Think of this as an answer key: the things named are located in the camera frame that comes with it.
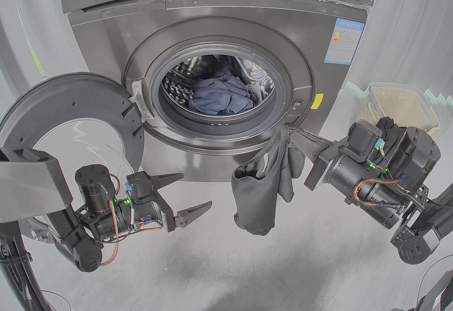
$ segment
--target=yellow warning sticker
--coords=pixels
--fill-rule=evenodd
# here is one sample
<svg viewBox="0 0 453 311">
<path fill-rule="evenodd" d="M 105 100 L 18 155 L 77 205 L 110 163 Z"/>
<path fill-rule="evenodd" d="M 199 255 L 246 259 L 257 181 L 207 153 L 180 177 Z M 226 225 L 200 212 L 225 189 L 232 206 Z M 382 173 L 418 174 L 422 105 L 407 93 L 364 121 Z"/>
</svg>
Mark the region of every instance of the yellow warning sticker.
<svg viewBox="0 0 453 311">
<path fill-rule="evenodd" d="M 324 93 L 316 94 L 312 107 L 310 109 L 317 110 L 321 102 L 323 101 Z"/>
</svg>

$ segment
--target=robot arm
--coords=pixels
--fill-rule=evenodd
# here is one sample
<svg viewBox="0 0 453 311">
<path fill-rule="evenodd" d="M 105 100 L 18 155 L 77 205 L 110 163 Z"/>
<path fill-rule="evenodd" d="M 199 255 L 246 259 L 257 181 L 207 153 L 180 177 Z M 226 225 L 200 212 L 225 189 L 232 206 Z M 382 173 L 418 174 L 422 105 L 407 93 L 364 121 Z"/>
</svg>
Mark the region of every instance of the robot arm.
<svg viewBox="0 0 453 311">
<path fill-rule="evenodd" d="M 75 179 L 84 205 L 74 211 L 71 192 L 56 158 L 38 150 L 0 148 L 0 269 L 22 307 L 28 311 L 52 310 L 34 277 L 31 254 L 25 250 L 21 233 L 54 243 L 77 269 L 92 272 L 101 264 L 103 243 L 117 242 L 115 227 L 120 235 L 126 234 L 121 240 L 151 222 L 171 232 L 186 227 L 211 208 L 209 201 L 173 215 L 158 189 L 183 176 L 131 174 L 126 184 L 128 197 L 116 199 L 105 166 L 81 167 Z M 110 202 L 114 204 L 114 215 Z M 42 216 L 45 223 L 37 216 Z"/>
<path fill-rule="evenodd" d="M 401 218 L 390 242 L 401 260 L 418 264 L 453 230 L 453 184 L 436 201 L 429 200 L 423 182 L 439 161 L 440 150 L 420 129 L 394 130 L 397 136 L 387 154 L 382 151 L 382 130 L 364 120 L 354 123 L 340 141 L 306 131 L 293 132 L 290 139 L 314 163 L 306 187 L 313 191 L 331 184 L 348 205 L 359 206 L 387 229 Z M 417 211 L 421 214 L 409 226 Z"/>
</svg>

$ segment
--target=blue clothing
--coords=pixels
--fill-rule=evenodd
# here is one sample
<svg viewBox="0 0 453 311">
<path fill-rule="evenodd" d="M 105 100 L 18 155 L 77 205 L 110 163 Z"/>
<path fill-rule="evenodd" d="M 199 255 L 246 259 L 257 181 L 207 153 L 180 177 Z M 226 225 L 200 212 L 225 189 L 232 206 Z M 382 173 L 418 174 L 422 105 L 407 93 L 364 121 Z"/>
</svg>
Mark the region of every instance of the blue clothing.
<svg viewBox="0 0 453 311">
<path fill-rule="evenodd" d="M 198 80 L 193 85 L 189 109 L 207 115 L 234 115 L 253 107 L 246 85 L 239 77 Z"/>
</svg>

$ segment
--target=blue connector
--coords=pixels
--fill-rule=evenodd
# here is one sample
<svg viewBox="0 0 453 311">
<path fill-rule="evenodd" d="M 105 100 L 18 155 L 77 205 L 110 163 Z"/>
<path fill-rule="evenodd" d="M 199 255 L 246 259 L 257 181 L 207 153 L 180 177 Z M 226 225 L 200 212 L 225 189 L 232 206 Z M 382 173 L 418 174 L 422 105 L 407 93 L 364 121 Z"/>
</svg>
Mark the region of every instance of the blue connector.
<svg viewBox="0 0 453 311">
<path fill-rule="evenodd" d="M 376 150 L 379 150 L 381 147 L 384 147 L 384 144 L 384 140 L 382 138 L 378 138 L 374 147 L 376 148 Z"/>
</svg>

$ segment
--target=orange cable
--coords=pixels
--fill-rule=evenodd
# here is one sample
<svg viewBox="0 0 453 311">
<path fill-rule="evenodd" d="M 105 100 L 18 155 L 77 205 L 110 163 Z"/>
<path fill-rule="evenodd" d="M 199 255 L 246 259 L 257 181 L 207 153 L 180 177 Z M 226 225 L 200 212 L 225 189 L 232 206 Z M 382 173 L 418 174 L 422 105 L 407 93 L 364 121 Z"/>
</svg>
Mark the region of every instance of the orange cable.
<svg viewBox="0 0 453 311">
<path fill-rule="evenodd" d="M 115 216 L 115 208 L 113 206 L 113 201 L 110 201 L 110 210 L 112 212 L 112 217 L 113 217 L 113 224 L 115 225 L 115 235 L 116 235 L 116 240 L 119 239 L 119 235 L 118 235 L 118 224 L 116 224 L 116 216 Z M 118 254 L 118 242 L 115 243 L 115 249 L 113 250 L 113 254 L 112 256 L 106 260 L 105 262 L 101 263 L 100 265 L 101 266 L 106 266 L 107 264 L 110 264 L 113 262 L 113 260 L 115 259 L 116 255 Z"/>
<path fill-rule="evenodd" d="M 114 174 L 110 174 L 111 177 L 115 178 L 116 180 L 116 193 L 115 195 L 118 195 L 118 193 L 120 192 L 120 179 L 118 179 L 118 177 Z"/>
<path fill-rule="evenodd" d="M 364 179 L 361 180 L 357 183 L 357 185 L 354 187 L 354 200 L 364 206 L 379 206 L 379 203 L 372 202 L 372 201 L 363 201 L 359 198 L 359 188 L 365 183 L 376 183 L 376 184 L 396 184 L 399 182 L 399 179 L 393 179 L 393 180 L 379 180 L 379 179 Z"/>
</svg>

